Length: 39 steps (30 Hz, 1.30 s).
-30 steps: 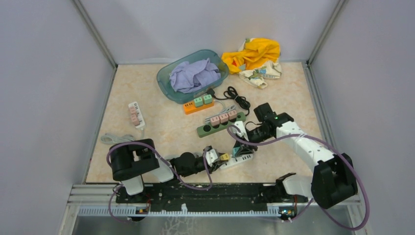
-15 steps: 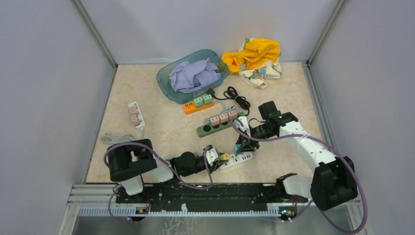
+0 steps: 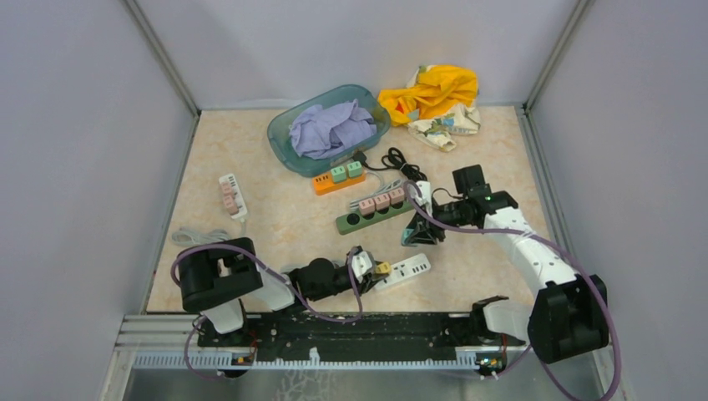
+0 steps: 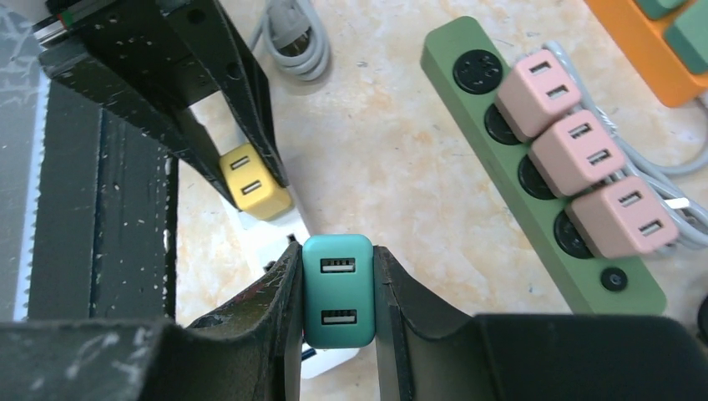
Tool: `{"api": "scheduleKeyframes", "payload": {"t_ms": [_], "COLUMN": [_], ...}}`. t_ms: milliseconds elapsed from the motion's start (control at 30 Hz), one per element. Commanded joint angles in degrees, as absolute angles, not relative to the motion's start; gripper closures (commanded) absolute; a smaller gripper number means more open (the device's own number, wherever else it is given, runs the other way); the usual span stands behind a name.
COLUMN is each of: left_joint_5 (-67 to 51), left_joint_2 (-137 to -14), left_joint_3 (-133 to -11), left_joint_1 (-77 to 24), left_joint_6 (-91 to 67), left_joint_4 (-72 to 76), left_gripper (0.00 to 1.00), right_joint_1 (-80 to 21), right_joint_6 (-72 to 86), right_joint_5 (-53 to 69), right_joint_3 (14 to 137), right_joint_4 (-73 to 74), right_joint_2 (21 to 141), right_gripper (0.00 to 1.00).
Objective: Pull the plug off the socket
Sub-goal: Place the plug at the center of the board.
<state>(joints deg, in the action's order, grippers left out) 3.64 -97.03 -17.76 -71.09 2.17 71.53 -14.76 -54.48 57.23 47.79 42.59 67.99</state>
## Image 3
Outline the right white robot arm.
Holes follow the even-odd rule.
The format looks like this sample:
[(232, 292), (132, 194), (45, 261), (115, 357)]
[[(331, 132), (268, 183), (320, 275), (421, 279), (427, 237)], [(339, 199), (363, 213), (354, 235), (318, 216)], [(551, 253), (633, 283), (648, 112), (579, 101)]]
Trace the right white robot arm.
[(475, 302), (470, 333), (491, 344), (508, 335), (530, 345), (543, 363), (556, 363), (609, 344), (603, 310), (607, 295), (596, 275), (583, 278), (556, 245), (538, 236), (518, 202), (493, 191), (480, 165), (453, 172), (457, 196), (444, 205), (427, 181), (406, 181), (402, 189), (416, 211), (402, 235), (404, 246), (437, 245), (447, 231), (490, 236), (518, 269), (534, 295), (533, 305), (496, 296)]

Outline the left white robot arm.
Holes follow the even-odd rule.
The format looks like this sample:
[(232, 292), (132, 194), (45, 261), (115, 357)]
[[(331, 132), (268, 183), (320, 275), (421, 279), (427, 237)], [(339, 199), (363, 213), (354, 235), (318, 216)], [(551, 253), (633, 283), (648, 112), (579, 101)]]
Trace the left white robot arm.
[(389, 263), (376, 261), (359, 246), (346, 254), (343, 263), (317, 258), (304, 267), (277, 272), (256, 256), (248, 237), (193, 246), (182, 251), (170, 268), (182, 308), (200, 314), (231, 346), (241, 345), (250, 335), (244, 296), (255, 297), (272, 312), (296, 312), (347, 291), (359, 299), (391, 273)]

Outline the green power strip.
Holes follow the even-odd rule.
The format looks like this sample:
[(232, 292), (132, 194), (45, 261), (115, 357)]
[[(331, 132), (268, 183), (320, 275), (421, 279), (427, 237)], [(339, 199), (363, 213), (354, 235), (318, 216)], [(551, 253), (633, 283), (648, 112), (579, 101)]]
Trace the green power strip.
[(351, 234), (412, 210), (412, 205), (405, 200), (399, 206), (389, 206), (387, 209), (376, 211), (370, 216), (362, 216), (358, 211), (357, 205), (358, 203), (353, 211), (349, 211), (335, 219), (336, 230), (340, 235)]

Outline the teal charger plug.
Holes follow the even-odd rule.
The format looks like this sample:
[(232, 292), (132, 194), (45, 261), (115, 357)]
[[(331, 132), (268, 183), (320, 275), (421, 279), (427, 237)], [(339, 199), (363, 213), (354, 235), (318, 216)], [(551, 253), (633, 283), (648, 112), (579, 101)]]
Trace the teal charger plug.
[(402, 232), (402, 237), (401, 237), (401, 245), (402, 246), (412, 246), (412, 229), (404, 229)]

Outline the yellow charger plug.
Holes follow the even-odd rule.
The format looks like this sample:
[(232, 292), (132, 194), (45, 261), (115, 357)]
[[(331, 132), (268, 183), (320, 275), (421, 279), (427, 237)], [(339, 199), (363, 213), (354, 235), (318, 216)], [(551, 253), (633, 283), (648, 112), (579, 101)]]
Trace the yellow charger plug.
[(377, 275), (387, 276), (392, 272), (392, 265), (387, 261), (378, 263), (375, 267), (374, 272)]

